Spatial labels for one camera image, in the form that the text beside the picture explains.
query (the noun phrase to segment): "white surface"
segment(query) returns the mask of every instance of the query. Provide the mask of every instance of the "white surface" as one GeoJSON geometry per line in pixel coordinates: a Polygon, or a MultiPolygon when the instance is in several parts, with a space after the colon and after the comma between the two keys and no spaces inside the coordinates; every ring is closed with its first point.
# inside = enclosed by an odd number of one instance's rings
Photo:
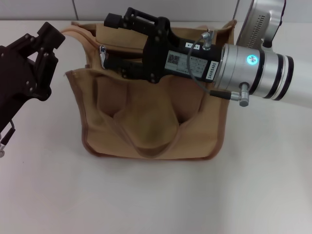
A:
{"type": "MultiPolygon", "coordinates": [[[[2,21],[0,45],[42,24],[2,21]]],[[[309,27],[283,24],[275,51],[310,56],[310,39],[296,35],[309,27]]],[[[231,102],[223,147],[210,161],[97,158],[81,144],[79,111],[63,76],[84,66],[82,46],[67,38],[56,56],[52,96],[21,109],[0,160],[0,233],[312,233],[311,109],[258,97],[247,108],[231,102]]]]}
{"type": "MultiPolygon", "coordinates": [[[[237,21],[244,21],[252,0],[240,0],[237,9],[237,21]]],[[[283,22],[312,22],[312,1],[311,0],[287,0],[283,22]]]]}
{"type": "Polygon", "coordinates": [[[104,20],[108,13],[124,15],[128,7],[175,21],[229,21],[236,0],[75,0],[80,20],[104,20]]]}
{"type": "Polygon", "coordinates": [[[72,0],[0,0],[0,20],[76,20],[72,0]]]}

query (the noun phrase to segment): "canvas bag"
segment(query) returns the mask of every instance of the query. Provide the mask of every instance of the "canvas bag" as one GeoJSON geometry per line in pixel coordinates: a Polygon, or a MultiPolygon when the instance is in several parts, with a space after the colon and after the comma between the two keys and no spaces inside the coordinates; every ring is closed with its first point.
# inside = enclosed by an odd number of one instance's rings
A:
{"type": "MultiPolygon", "coordinates": [[[[232,20],[217,30],[214,44],[233,44],[235,24],[232,20]]],[[[172,30],[192,40],[206,31],[205,27],[172,30]]],[[[62,33],[76,38],[86,53],[86,67],[66,75],[80,110],[87,151],[96,156],[150,159],[210,159],[219,152],[228,100],[206,94],[191,79],[169,75],[151,84],[102,68],[100,45],[108,54],[141,61],[146,35],[75,22],[62,33]]]]}

